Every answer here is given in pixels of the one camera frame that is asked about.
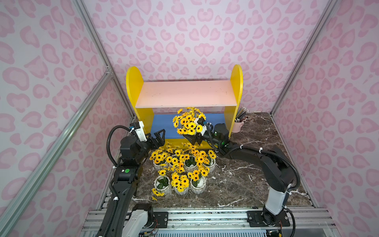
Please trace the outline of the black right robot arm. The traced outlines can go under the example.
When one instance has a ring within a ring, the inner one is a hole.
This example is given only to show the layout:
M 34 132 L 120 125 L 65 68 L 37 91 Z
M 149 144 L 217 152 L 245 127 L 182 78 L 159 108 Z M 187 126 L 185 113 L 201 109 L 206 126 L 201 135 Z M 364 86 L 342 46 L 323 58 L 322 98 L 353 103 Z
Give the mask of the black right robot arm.
M 240 160 L 259 166 L 269 185 L 262 218 L 267 226 L 279 223 L 290 192 L 299 188 L 301 179 L 299 172 L 279 148 L 272 150 L 256 149 L 229 140 L 227 127 L 224 123 L 212 126 L 202 124 L 203 131 L 195 135 L 184 135 L 192 144 L 200 145 L 207 142 L 216 152 L 218 158 Z

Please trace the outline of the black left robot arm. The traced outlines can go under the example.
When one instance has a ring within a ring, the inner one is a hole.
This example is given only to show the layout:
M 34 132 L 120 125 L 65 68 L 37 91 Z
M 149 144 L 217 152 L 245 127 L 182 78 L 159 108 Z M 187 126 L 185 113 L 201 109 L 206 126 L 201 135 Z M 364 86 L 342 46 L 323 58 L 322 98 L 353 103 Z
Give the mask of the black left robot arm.
M 110 142 L 117 129 L 124 129 L 130 134 L 120 142 L 121 157 L 116 161 L 110 151 Z M 111 201 L 99 228 L 99 237 L 138 237 L 144 228 L 157 224 L 154 219 L 153 207 L 149 203 L 135 205 L 131 214 L 128 208 L 136 194 L 139 179 L 142 175 L 143 164 L 151 151 L 165 144 L 165 130 L 145 134 L 138 123 L 131 123 L 129 127 L 117 125 L 108 135 L 106 151 L 114 165 L 115 171 L 109 183 Z

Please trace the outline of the sunflower pot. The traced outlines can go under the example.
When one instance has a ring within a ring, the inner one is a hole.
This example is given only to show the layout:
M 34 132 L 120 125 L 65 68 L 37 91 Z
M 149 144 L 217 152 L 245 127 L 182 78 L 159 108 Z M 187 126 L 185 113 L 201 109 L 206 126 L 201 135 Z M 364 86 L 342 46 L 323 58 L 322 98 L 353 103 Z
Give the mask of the sunflower pot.
M 187 175 L 173 173 L 171 176 L 171 186 L 178 195 L 186 195 L 189 191 L 190 180 Z
M 172 194 L 171 181 L 167 176 L 167 170 L 162 169 L 158 172 L 158 177 L 154 181 L 152 189 L 154 197 L 166 197 Z
M 183 151 L 181 152 L 179 158 L 180 162 L 184 164 L 185 172 L 193 172 L 197 169 L 196 157 L 200 155 L 200 150 L 197 146 L 191 143 L 183 143 Z
M 179 135 L 195 135 L 197 126 L 195 120 L 197 118 L 206 119 L 206 115 L 196 107 L 187 107 L 185 110 L 179 109 L 172 122 Z
M 204 165 L 209 168 L 209 172 L 212 173 L 216 166 L 216 153 L 214 150 L 208 150 Z
M 209 168 L 201 167 L 192 172 L 188 172 L 190 189 L 195 194 L 201 194 L 206 189 L 206 177 L 209 174 Z
M 168 168 L 166 170 L 183 174 L 185 172 L 183 158 L 184 150 L 168 144 L 165 151 L 168 153 L 168 156 L 166 157 Z
M 169 168 L 167 162 L 168 156 L 169 154 L 166 151 L 162 149 L 157 149 L 151 153 L 149 159 L 153 162 L 155 170 L 160 171 Z

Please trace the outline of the yellow two-tier shelf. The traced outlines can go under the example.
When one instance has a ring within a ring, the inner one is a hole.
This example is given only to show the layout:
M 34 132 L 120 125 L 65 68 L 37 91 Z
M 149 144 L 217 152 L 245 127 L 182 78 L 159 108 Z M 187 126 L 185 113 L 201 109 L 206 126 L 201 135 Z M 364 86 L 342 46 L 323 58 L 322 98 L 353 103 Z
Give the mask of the yellow two-tier shelf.
M 235 65 L 231 79 L 226 81 L 145 82 L 140 70 L 131 67 L 125 84 L 135 114 L 144 124 L 144 132 L 154 134 L 164 129 L 166 142 L 180 146 L 186 139 L 173 126 L 175 112 L 155 114 L 154 110 L 221 107 L 225 109 L 222 114 L 205 113 L 206 121 L 212 125 L 225 124 L 231 134 L 243 94 L 243 71 L 240 65 Z

